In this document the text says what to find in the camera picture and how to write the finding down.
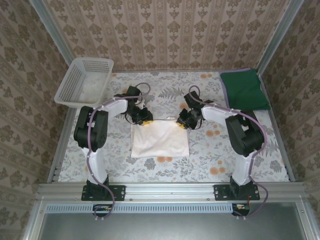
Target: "leaf pattern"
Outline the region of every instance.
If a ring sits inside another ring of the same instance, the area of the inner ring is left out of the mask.
[[[107,90],[108,96],[141,82],[151,85],[145,100],[154,119],[178,117],[181,107],[185,107],[184,95],[191,85],[200,87],[203,100],[215,99],[217,104],[225,106],[217,72],[115,73]],[[269,114],[267,111],[255,114],[267,130],[269,143],[265,152],[257,156],[252,174],[261,182],[287,181]],[[189,131],[189,157],[173,159],[169,156],[131,158],[130,130],[131,125],[123,115],[109,119],[102,152],[105,170],[112,182],[228,182],[234,171],[237,154],[231,147],[227,129],[213,121],[204,121],[199,130]],[[85,156],[71,134],[59,181],[85,181],[87,177]]]

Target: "wall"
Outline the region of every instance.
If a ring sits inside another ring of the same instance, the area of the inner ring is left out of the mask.
[[[44,0],[74,57],[114,71],[255,67],[289,0]]]
[[[305,0],[263,73],[295,177],[320,219],[320,1]]]
[[[66,108],[53,101],[68,66],[33,7],[0,1],[0,239],[18,239],[47,180]]]

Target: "purple cable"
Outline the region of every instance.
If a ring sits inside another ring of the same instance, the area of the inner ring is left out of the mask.
[[[269,192],[268,192],[268,190],[266,189],[266,187],[263,186],[262,184],[256,182],[256,181],[252,178],[252,176],[251,176],[251,172],[252,172],[252,168],[253,168],[254,160],[255,160],[256,156],[257,156],[259,153],[261,153],[261,152],[265,149],[265,147],[266,147],[266,145],[267,145],[268,139],[267,139],[266,130],[261,126],[261,124],[260,124],[257,120],[255,120],[253,117],[251,117],[251,116],[249,116],[249,115],[247,115],[247,114],[245,114],[245,113],[243,113],[243,112],[240,112],[240,111],[237,111],[237,110],[234,110],[234,109],[230,109],[230,108],[227,108],[227,107],[219,106],[219,105],[217,105],[217,104],[215,104],[215,103],[207,103],[207,102],[200,101],[200,100],[196,99],[196,98],[195,98],[194,96],[192,96],[192,94],[191,94],[191,89],[192,89],[192,88],[197,88],[197,89],[199,90],[199,95],[200,95],[200,89],[199,89],[199,87],[196,86],[196,85],[192,85],[192,86],[189,88],[189,95],[190,95],[190,97],[191,97],[193,100],[195,100],[196,102],[198,102],[198,103],[200,103],[200,104],[203,104],[203,105],[209,105],[209,106],[211,106],[211,107],[215,107],[215,108],[217,108],[217,109],[221,109],[221,110],[224,110],[224,111],[228,111],[228,112],[231,112],[231,113],[234,113],[234,114],[239,114],[239,115],[241,115],[241,116],[243,116],[243,117],[251,120],[252,122],[254,122],[254,123],[260,128],[260,130],[261,130],[261,132],[262,132],[264,142],[263,142],[261,148],[260,148],[258,151],[256,151],[256,152],[252,155],[252,157],[251,157],[251,162],[250,162],[250,167],[249,167],[249,178],[250,178],[250,180],[251,180],[254,184],[256,184],[257,186],[259,186],[259,187],[261,187],[261,188],[263,188],[263,189],[265,190],[265,198],[264,198],[262,204],[260,205],[260,207],[259,207],[256,211],[254,211],[253,213],[251,213],[251,214],[249,214],[249,215],[247,215],[247,216],[243,216],[243,215],[240,214],[239,212],[234,211],[236,214],[238,214],[238,215],[240,215],[240,216],[242,216],[242,217],[251,217],[251,216],[255,215],[258,211],[260,211],[260,209],[266,204],[266,202],[267,202],[267,200],[268,200],[268,197],[269,197]]]
[[[116,98],[114,98],[114,99],[108,100],[107,102],[105,102],[105,103],[101,104],[100,106],[96,107],[96,108],[93,110],[93,112],[92,112],[92,114],[91,114],[91,116],[90,116],[90,119],[89,119],[88,135],[87,135],[87,141],[88,141],[89,151],[88,151],[88,153],[87,153],[87,155],[86,155],[86,165],[88,166],[88,171],[89,171],[90,175],[92,176],[93,180],[95,180],[98,185],[100,185],[101,187],[105,188],[105,189],[110,193],[110,195],[111,195],[111,197],[112,197],[112,206],[111,206],[109,212],[104,216],[104,218],[107,218],[107,217],[111,214],[111,212],[112,212],[112,210],[113,210],[113,208],[114,208],[114,205],[116,204],[116,200],[115,200],[115,195],[114,195],[113,192],[110,190],[110,188],[109,188],[108,186],[104,185],[102,182],[98,181],[98,179],[95,177],[94,173],[92,172],[92,168],[91,168],[91,166],[90,166],[90,161],[89,161],[89,160],[90,160],[90,154],[92,153],[92,147],[91,147],[91,141],[90,141],[92,122],[93,122],[93,120],[94,120],[94,116],[95,116],[96,112],[97,112],[99,109],[101,109],[104,105],[109,104],[109,103],[111,103],[111,102],[113,102],[113,101],[115,101],[115,100],[140,98],[140,97],[143,97],[143,96],[147,95],[148,93],[150,93],[151,87],[150,87],[150,85],[149,85],[148,83],[146,83],[146,82],[141,82],[141,83],[139,83],[138,85],[136,85],[136,87],[139,86],[139,85],[142,85],[142,84],[148,86],[149,90],[148,90],[147,92],[145,92],[145,93],[143,93],[143,94],[141,94],[141,95],[139,95],[139,96],[122,96],[122,97],[116,97]],[[98,218],[98,216],[97,216],[97,208],[94,210],[94,213],[93,213],[93,214],[94,214],[94,216],[95,216],[96,218]]]

